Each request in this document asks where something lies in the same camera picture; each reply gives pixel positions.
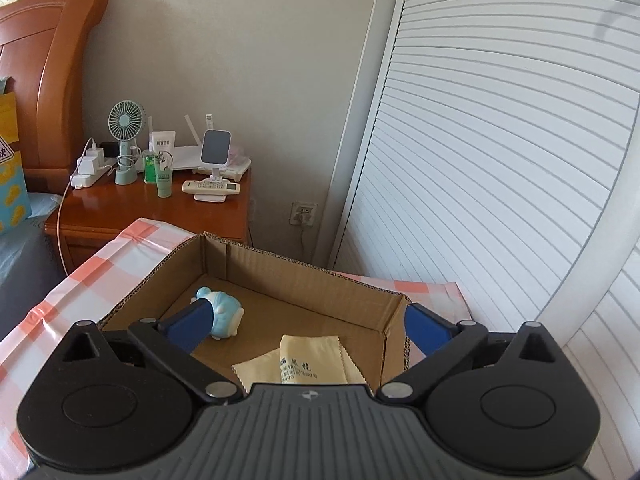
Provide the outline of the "phone on white stand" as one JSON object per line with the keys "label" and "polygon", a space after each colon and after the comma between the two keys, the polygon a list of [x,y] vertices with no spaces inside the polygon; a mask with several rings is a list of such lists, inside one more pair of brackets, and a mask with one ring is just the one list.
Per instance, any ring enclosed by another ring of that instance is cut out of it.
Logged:
{"label": "phone on white stand", "polygon": [[[205,180],[215,181],[222,180],[219,174],[221,168],[227,166],[229,161],[229,153],[231,148],[231,132],[220,129],[207,129],[203,136],[203,144],[201,149],[201,162],[213,168],[212,174]],[[222,203],[226,200],[226,196],[206,196],[194,195],[199,202]]]}

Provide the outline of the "white card box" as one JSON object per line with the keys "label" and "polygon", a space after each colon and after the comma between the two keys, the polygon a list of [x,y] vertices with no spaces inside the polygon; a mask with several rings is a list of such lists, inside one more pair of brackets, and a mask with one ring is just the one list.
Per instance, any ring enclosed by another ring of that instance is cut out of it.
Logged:
{"label": "white card box", "polygon": [[177,133],[168,130],[154,130],[149,135],[149,148],[153,155],[169,154],[174,159]]}

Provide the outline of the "wooden nightstand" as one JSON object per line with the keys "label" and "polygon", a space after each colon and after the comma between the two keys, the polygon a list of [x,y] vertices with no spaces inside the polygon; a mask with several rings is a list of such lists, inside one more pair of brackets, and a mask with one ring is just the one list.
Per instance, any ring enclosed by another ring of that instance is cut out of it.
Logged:
{"label": "wooden nightstand", "polygon": [[178,171],[172,177],[171,196],[159,198],[152,184],[139,180],[117,185],[113,178],[103,177],[90,188],[68,192],[62,209],[47,218],[44,232],[70,272],[140,218],[246,243],[252,173],[242,177],[241,192],[221,204],[198,202],[181,191],[184,181],[200,179],[199,174]]}

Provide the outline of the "wall outlet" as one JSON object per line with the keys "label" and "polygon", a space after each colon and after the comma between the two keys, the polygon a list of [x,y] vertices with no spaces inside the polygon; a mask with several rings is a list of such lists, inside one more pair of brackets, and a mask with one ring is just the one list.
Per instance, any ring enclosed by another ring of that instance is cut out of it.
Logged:
{"label": "wall outlet", "polygon": [[292,203],[288,222],[290,222],[291,226],[302,226],[303,228],[313,226],[316,211],[316,203],[294,202]]}

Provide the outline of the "white router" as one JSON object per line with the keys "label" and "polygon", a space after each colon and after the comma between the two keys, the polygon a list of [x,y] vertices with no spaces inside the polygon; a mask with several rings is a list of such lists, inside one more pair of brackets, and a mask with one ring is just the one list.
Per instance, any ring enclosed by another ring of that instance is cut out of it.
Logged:
{"label": "white router", "polygon": [[244,154],[242,148],[232,143],[231,132],[215,129],[211,114],[205,116],[206,129],[202,134],[196,132],[189,115],[184,116],[184,120],[194,143],[175,146],[172,149],[174,169],[193,170],[201,174],[220,174],[221,177],[239,182],[252,166],[252,161]]}

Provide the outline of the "white louvered closet door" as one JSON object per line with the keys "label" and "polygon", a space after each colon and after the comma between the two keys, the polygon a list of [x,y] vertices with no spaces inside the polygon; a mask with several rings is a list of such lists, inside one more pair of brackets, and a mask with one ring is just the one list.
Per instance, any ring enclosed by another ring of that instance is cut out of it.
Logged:
{"label": "white louvered closet door", "polygon": [[639,469],[639,0],[396,0],[330,257],[538,321]]}

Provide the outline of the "white remote control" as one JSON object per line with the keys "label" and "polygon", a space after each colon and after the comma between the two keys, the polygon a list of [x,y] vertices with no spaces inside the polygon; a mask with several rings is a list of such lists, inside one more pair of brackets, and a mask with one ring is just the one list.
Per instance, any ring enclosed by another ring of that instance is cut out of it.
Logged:
{"label": "white remote control", "polygon": [[238,195],[240,191],[239,183],[224,179],[215,181],[187,180],[182,184],[182,192],[191,195],[228,196]]}

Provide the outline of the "green tube bottle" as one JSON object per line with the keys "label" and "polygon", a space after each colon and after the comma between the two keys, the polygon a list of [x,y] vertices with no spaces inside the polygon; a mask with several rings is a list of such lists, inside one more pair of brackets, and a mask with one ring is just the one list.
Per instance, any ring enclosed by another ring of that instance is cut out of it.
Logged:
{"label": "green tube bottle", "polygon": [[172,155],[168,151],[159,151],[154,156],[156,192],[159,198],[171,196]]}

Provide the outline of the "wooden headboard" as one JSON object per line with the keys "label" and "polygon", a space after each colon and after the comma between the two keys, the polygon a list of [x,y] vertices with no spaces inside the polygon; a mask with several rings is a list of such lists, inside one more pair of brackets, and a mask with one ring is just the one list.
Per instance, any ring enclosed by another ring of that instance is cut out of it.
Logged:
{"label": "wooden headboard", "polygon": [[17,104],[27,189],[64,191],[84,144],[82,66],[108,0],[17,0],[1,8],[1,73]]}

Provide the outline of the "blue bed sheet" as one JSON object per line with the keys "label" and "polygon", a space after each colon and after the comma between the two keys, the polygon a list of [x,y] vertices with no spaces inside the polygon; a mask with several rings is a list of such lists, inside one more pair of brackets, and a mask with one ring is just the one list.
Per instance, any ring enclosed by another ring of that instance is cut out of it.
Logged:
{"label": "blue bed sheet", "polygon": [[44,232],[44,224],[58,209],[61,197],[30,193],[29,199],[32,214],[1,235],[1,339],[65,278],[60,257]]}

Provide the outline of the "green desk fan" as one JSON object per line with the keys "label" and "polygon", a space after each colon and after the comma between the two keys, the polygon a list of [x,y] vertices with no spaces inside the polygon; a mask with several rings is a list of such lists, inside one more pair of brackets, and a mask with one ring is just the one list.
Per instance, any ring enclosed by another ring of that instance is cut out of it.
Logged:
{"label": "green desk fan", "polygon": [[107,116],[107,128],[117,141],[119,153],[116,157],[115,183],[130,185],[137,180],[136,163],[140,156],[136,139],[145,122],[144,108],[137,102],[117,102]]}

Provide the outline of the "white power strip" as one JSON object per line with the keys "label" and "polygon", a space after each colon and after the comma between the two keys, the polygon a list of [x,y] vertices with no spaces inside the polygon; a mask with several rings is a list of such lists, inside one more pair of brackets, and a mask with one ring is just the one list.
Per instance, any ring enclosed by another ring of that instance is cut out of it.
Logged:
{"label": "white power strip", "polygon": [[75,190],[90,188],[114,167],[115,157],[106,157],[103,148],[88,148],[77,159],[77,167],[70,177],[70,186]]}

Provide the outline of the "green box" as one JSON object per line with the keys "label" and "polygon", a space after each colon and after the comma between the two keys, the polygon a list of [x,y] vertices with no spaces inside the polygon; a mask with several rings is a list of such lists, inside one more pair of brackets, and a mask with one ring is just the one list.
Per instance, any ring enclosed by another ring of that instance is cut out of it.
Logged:
{"label": "green box", "polygon": [[145,150],[142,152],[142,162],[143,162],[143,181],[146,184],[155,184],[155,156],[149,151]]}

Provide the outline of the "yellow duck tissue box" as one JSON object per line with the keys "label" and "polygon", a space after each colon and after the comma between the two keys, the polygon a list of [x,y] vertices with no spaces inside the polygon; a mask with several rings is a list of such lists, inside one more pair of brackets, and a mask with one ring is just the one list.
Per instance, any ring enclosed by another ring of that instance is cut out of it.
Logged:
{"label": "yellow duck tissue box", "polygon": [[8,234],[32,214],[26,188],[17,129],[14,92],[9,77],[1,78],[0,138],[0,233]]}

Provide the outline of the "blue plush toy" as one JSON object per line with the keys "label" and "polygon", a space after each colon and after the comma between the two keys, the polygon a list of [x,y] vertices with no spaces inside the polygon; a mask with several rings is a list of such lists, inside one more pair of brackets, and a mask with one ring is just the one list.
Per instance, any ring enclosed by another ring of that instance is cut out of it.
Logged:
{"label": "blue plush toy", "polygon": [[238,334],[238,329],[244,315],[244,309],[239,300],[226,292],[200,287],[192,298],[192,302],[206,299],[213,310],[213,325],[209,335],[215,340],[228,339]]}

